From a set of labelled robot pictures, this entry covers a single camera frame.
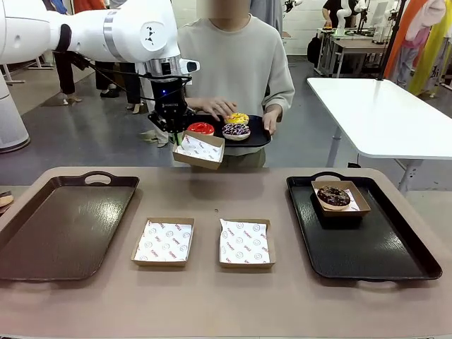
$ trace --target tray handle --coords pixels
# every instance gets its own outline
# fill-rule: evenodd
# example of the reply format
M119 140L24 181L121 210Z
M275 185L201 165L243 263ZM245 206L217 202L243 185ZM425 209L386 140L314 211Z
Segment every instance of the tray handle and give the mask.
M311 180L314 182L317 178L324 177L324 176L327 176L327 175L339 178L340 180L347 180L348 179L347 177L344 177L343 175L341 175L339 173L336 173L336 172L320 172L320 173L314 174L311 177Z
M104 182L92 182L90 184L87 184L86 179L89 177L92 177L94 175L102 175L103 177L108 177L110 179L110 183L106 184ZM121 185L121 178L119 178L116 175L113 175L109 172L104 172L104 171L88 172L79 177L74 177L74 179L76 181L78 181L78 184L81 186L118 186L118 185Z

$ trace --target white printed paper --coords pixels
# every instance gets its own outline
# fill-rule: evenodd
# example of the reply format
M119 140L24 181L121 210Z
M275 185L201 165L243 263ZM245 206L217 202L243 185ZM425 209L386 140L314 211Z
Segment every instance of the white printed paper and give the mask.
M319 191L319 189L314 189L314 192L317 195L317 192ZM346 194L348 194L348 196L350 197L350 205L347 208L344 208L341 211L345 211L345 212L357 212L360 211L358 204L355 201L355 198L353 198L353 194L351 192L351 190L349 189L345 189L344 192Z
M136 250L139 261L186 261L189 256L191 225L148 221Z
M267 225L221 219L220 262L269 263Z
M181 145L177 147L176 153L196 159L220 162L221 147L215 147L192 136L185 136Z

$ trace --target paper food box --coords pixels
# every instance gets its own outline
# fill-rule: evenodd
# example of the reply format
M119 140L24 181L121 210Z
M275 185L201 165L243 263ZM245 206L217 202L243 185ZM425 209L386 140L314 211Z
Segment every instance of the paper food box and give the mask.
M270 268L276 262L270 220L221 219L220 265Z
M325 186L332 186L338 189L344 190L350 197L350 204L347 208L343 210L329 210L321 204L321 200L317 196L319 189ZM316 199L319 202L322 213L326 217L362 217L370 211L370 206L366 202L366 199L359 192L359 189L353 184L353 182L348 181L318 181L312 182L312 188L316 194Z
M189 260L194 219L148 218L132 252L139 266L185 266Z
M189 165L217 170L223 161L225 139L192 131L182 134L181 145L174 145L173 158Z

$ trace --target black backpack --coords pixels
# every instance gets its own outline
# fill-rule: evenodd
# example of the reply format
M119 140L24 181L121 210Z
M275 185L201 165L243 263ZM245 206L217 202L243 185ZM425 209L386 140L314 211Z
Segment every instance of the black backpack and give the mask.
M308 60L314 64L314 67L317 67L317 63L319 62L320 48L321 41L316 34L308 44Z

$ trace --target tray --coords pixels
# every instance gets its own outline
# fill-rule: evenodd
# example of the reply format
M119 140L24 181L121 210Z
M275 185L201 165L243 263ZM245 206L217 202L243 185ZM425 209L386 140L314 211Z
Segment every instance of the tray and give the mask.
M325 175L354 182L371 211L362 218L325 218L311 185ZM373 179L322 172L289 177L287 185L312 268L319 275L377 282L441 276L435 258Z
M215 136L224 138L222 128L225 122L220 118L220 121L216 121L211 115L198 114L190 118L190 124L195 122L206 122L215 128ZM249 138L243 141L231 141L225 140L225 147L227 148L243 148L243 147L263 147L271 142L270 134L263 129L262 117L257 115L249 116L248 127L251 130Z
M87 183L94 175L110 183ZM50 179L0 232L0 279L82 280L96 273L138 182L106 172Z

